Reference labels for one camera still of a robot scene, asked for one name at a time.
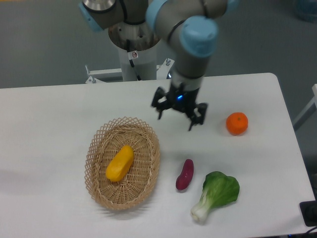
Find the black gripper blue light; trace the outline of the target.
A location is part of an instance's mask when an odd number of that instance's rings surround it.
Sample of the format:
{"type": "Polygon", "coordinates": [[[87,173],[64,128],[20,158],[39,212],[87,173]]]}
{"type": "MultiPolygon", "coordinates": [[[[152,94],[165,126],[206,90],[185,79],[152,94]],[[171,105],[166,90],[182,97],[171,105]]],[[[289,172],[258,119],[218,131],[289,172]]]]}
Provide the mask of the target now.
{"type": "Polygon", "coordinates": [[[184,87],[170,85],[169,91],[165,92],[162,87],[158,87],[154,93],[151,107],[156,108],[158,120],[161,119],[164,110],[174,109],[185,113],[190,119],[189,131],[195,125],[203,125],[208,109],[207,103],[196,104],[199,88],[193,91],[185,91],[184,87]]]}

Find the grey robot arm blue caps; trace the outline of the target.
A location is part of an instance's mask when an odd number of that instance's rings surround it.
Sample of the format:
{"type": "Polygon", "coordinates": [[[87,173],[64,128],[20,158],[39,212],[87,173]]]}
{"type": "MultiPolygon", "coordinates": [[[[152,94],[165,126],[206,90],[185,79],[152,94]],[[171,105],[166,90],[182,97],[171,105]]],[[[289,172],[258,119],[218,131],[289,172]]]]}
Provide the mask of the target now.
{"type": "Polygon", "coordinates": [[[218,26],[215,19],[233,11],[236,0],[82,0],[78,7],[89,27],[107,30],[117,47],[124,81],[157,76],[155,48],[166,42],[176,54],[168,91],[158,88],[152,107],[184,113],[191,125],[203,124],[206,103],[197,103],[218,26]]]}

